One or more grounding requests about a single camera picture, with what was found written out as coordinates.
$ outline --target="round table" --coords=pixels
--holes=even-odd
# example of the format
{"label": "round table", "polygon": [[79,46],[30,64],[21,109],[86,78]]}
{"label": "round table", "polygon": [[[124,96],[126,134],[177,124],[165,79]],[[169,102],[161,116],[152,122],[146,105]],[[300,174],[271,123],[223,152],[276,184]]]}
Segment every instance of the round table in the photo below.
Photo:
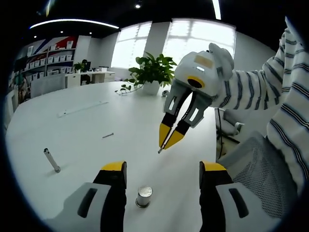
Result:
{"label": "round table", "polygon": [[[127,162],[124,231],[199,231],[199,161],[215,161],[214,109],[182,141],[158,154],[163,119],[162,89],[118,96],[121,82],[92,84],[52,92],[21,104],[8,127],[9,159],[25,198],[39,218],[53,218],[64,200],[102,166]],[[108,102],[59,117],[61,112]],[[188,99],[179,118],[188,107]],[[56,174],[45,157],[48,148],[61,167]],[[137,189],[153,188],[151,204],[135,205]]]}

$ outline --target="green leaves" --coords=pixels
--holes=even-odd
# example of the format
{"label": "green leaves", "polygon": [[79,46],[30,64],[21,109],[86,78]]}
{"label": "green leaves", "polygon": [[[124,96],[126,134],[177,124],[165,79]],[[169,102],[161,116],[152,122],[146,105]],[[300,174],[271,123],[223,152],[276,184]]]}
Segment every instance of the green leaves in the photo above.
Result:
{"label": "green leaves", "polygon": [[138,73],[140,71],[138,68],[129,68],[128,70],[132,73]]}
{"label": "green leaves", "polygon": [[140,68],[132,67],[128,70],[131,72],[129,79],[124,80],[128,85],[121,85],[121,93],[126,94],[137,89],[140,89],[145,82],[152,83],[153,81],[158,81],[163,87],[170,85],[174,78],[174,71],[172,70],[177,64],[173,61],[172,57],[165,57],[160,54],[158,57],[154,56],[148,52],[146,57],[136,57],[136,63]]}
{"label": "green leaves", "polygon": [[145,52],[148,56],[149,56],[149,58],[152,60],[152,61],[155,61],[154,59],[154,56],[153,55],[151,55],[149,52]]}

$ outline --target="small metal cap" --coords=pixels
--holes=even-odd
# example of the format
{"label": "small metal cap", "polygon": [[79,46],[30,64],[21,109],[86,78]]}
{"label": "small metal cap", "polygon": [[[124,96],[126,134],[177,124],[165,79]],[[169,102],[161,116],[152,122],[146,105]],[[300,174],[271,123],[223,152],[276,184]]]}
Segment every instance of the small metal cap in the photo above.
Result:
{"label": "small metal cap", "polygon": [[146,208],[150,204],[150,197],[153,194],[153,189],[150,186],[141,186],[138,189],[136,205],[139,208]]}

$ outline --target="white pot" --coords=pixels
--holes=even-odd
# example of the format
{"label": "white pot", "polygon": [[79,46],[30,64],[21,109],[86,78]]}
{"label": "white pot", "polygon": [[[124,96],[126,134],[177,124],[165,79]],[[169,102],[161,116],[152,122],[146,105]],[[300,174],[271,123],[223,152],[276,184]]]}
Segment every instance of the white pot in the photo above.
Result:
{"label": "white pot", "polygon": [[143,92],[147,95],[157,95],[159,88],[160,88],[160,85],[159,85],[159,82],[157,81],[153,81],[152,83],[145,82],[143,86]]}

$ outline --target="white ruler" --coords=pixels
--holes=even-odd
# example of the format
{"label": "white ruler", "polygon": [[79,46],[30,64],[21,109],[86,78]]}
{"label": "white ruler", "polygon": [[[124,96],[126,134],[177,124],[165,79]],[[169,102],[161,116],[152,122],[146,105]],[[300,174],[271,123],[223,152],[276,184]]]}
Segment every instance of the white ruler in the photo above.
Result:
{"label": "white ruler", "polygon": [[97,101],[97,102],[94,102],[94,103],[82,105],[82,106],[80,106],[78,108],[64,110],[64,111],[58,113],[57,117],[64,117],[64,116],[67,116],[67,115],[70,115],[70,114],[74,114],[74,113],[82,111],[82,110],[86,110],[86,109],[89,109],[89,108],[92,108],[92,107],[96,107],[98,105],[107,104],[107,103],[108,103],[108,101],[103,101],[103,102],[102,101]]}

